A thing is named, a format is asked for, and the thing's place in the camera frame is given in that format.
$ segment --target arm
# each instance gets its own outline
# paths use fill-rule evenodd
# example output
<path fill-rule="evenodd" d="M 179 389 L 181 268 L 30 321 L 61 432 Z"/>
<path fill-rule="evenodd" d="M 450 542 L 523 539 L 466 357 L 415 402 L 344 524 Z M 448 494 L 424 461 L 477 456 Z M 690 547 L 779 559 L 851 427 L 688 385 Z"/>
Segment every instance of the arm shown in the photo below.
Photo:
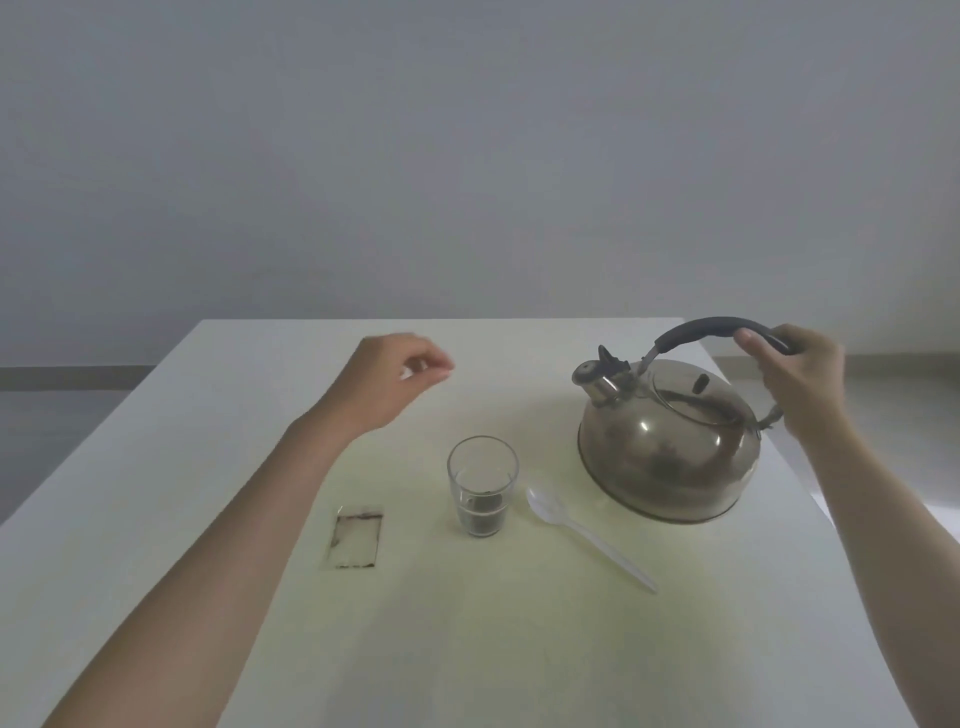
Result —
<path fill-rule="evenodd" d="M 883 657 L 922 728 L 960 722 L 960 544 L 857 434 L 843 404 L 843 350 L 797 327 L 782 356 L 740 330 L 813 465 Z"/>
<path fill-rule="evenodd" d="M 216 725 L 326 472 L 353 439 L 389 423 L 452 367 L 445 353 L 413 334 L 364 339 L 324 397 L 290 425 L 45 725 Z"/>

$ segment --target gray wall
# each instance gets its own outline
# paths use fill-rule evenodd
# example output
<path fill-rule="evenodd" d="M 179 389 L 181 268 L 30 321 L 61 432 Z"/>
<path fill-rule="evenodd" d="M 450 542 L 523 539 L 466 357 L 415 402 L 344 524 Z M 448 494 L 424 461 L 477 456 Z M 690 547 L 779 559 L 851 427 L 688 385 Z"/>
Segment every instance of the gray wall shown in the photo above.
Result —
<path fill-rule="evenodd" d="M 955 0 L 5 0 L 0 366 L 204 317 L 960 349 L 958 37 Z"/>

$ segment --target plastic spoon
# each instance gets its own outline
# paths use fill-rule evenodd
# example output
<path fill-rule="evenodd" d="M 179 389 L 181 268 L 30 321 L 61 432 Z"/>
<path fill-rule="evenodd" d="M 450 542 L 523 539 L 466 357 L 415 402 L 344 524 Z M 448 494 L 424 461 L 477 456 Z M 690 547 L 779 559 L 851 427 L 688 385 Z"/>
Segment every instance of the plastic spoon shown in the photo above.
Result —
<path fill-rule="evenodd" d="M 626 556 L 613 548 L 606 541 L 597 536 L 593 531 L 584 525 L 581 525 L 570 518 L 566 512 L 564 502 L 551 493 L 527 488 L 527 502 L 530 508 L 537 514 L 541 521 L 552 523 L 553 525 L 565 525 L 579 533 L 594 546 L 607 554 L 619 567 L 629 574 L 635 576 L 643 586 L 654 594 L 657 593 L 657 584 L 638 569 Z"/>

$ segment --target spoon handle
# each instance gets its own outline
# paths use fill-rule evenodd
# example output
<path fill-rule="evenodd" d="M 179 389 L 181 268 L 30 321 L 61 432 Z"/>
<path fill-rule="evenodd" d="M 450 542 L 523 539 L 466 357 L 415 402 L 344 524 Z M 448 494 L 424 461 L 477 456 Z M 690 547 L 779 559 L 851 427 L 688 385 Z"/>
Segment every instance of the spoon handle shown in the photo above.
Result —
<path fill-rule="evenodd" d="M 651 579 L 647 574 L 641 571 L 634 563 L 616 550 L 613 546 L 608 544 L 606 541 L 597 536 L 593 531 L 587 528 L 584 525 L 580 525 L 576 521 L 567 521 L 566 525 L 570 526 L 573 530 L 591 542 L 594 546 L 599 548 L 605 554 L 607 554 L 621 569 L 626 571 L 629 574 L 635 576 L 643 586 L 649 589 L 654 594 L 657 593 L 657 584 Z"/>

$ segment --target kettle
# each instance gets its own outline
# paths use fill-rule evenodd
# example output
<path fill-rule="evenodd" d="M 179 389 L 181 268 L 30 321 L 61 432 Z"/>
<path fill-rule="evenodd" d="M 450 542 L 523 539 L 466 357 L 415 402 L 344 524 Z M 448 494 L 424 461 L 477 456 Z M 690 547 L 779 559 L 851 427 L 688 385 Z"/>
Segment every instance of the kettle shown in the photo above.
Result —
<path fill-rule="evenodd" d="M 673 359 L 657 359 L 706 336 L 739 328 L 761 335 L 778 352 L 794 349 L 769 328 L 731 316 L 671 328 L 630 364 L 603 346 L 599 359 L 573 372 L 587 392 L 577 446 L 584 467 L 611 497 L 662 521 L 709 521 L 740 498 L 756 469 L 760 432 L 782 416 L 774 407 L 758 420 L 722 377 Z"/>

